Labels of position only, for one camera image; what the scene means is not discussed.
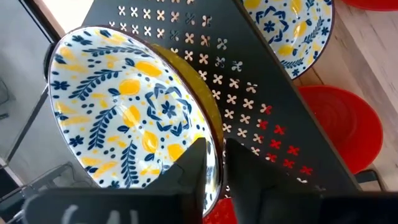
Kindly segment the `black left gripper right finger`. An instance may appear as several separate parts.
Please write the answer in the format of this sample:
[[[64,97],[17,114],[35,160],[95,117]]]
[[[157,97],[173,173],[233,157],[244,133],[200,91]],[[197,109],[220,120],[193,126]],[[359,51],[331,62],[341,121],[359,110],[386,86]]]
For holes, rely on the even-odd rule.
[[[319,196],[234,139],[226,140],[226,181],[239,224],[317,224]]]

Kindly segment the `yellow floral patterned bowl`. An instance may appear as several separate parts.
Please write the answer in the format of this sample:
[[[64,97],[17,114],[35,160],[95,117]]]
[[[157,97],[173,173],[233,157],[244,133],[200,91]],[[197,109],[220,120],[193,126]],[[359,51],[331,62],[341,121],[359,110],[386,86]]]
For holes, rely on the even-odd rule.
[[[333,27],[333,0],[241,0],[291,79],[322,54]]]
[[[197,72],[173,52],[109,27],[65,34],[48,60],[60,132],[102,188],[147,187],[197,139],[206,139],[204,214],[221,190],[223,146],[216,102]]]

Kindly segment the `black rig frame post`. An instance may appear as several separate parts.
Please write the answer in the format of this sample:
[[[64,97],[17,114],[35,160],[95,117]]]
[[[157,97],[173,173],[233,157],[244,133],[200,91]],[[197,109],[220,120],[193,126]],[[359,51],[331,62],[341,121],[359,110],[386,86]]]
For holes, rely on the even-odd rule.
[[[34,0],[18,0],[35,25],[39,28],[41,33],[50,42],[58,42],[62,35],[56,31],[53,24],[50,22],[49,16],[46,16],[42,7]]]

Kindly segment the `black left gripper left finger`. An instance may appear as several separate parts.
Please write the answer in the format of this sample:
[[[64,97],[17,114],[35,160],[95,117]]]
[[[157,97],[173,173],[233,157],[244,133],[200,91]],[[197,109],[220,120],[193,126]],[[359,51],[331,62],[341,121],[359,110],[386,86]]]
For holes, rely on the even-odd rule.
[[[197,139],[146,190],[146,224],[202,224],[206,182],[206,140]]]

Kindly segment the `red plastic mini bowl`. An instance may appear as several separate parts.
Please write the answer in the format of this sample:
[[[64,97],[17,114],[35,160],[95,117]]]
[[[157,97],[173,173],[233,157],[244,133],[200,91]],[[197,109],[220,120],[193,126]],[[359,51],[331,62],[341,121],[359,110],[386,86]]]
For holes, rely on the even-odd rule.
[[[365,170],[381,151],[383,129],[375,110],[354,93],[329,85],[299,89],[352,174]]]
[[[398,11],[398,0],[342,0],[349,6],[368,11]]]

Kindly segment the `black perforated metal shelf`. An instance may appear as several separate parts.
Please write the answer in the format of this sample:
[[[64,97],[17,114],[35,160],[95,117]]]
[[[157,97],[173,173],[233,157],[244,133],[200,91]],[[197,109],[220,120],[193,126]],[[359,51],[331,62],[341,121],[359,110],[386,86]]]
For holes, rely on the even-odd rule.
[[[392,224],[393,196],[359,189],[330,140],[238,0],[94,0],[83,24],[104,25],[169,49],[208,88],[234,139],[319,196],[317,224]]]

